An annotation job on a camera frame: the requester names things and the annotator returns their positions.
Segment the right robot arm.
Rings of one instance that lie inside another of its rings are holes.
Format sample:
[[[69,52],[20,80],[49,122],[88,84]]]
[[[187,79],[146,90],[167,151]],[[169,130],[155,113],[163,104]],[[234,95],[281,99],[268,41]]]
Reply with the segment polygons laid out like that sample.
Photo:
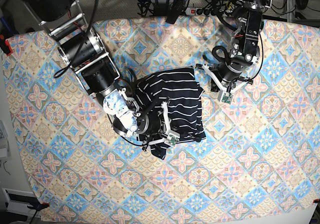
[[[130,83],[118,85],[121,73],[79,0],[22,1],[58,46],[65,68],[55,76],[72,71],[82,89],[97,98],[117,134],[125,139],[137,137],[143,149],[152,145],[166,149],[177,144],[180,135],[171,126],[167,102],[161,102],[161,110],[153,113],[151,107],[140,108]]]

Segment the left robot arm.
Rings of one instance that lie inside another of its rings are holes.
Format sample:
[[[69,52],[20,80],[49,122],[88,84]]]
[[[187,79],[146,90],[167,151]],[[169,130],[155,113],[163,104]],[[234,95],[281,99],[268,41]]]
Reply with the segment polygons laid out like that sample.
[[[224,19],[220,0],[211,0],[214,15],[231,33],[230,49],[215,46],[211,54],[218,61],[211,62],[206,56],[204,64],[196,67],[205,71],[211,79],[211,91],[218,93],[218,100],[231,103],[232,98],[245,84],[252,84],[254,78],[243,73],[256,65],[262,65],[263,52],[261,31],[263,30],[263,9],[271,7],[272,0],[230,0],[234,10],[230,16],[235,25]]]

